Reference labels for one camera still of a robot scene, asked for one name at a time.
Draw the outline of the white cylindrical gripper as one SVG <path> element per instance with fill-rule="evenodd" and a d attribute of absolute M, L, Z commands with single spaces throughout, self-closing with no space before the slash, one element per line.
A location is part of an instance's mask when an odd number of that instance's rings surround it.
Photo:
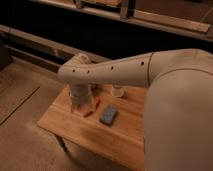
<path fill-rule="evenodd" d="M 70 84 L 71 112 L 90 113 L 92 111 L 92 92 L 88 84 Z"/>

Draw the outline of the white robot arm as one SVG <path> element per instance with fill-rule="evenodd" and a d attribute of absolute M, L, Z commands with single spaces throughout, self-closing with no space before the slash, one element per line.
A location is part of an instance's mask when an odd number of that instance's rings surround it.
<path fill-rule="evenodd" d="M 179 49 L 98 64 L 77 54 L 58 76 L 76 104 L 90 100 L 91 84 L 146 87 L 145 171 L 213 171 L 213 54 Z"/>

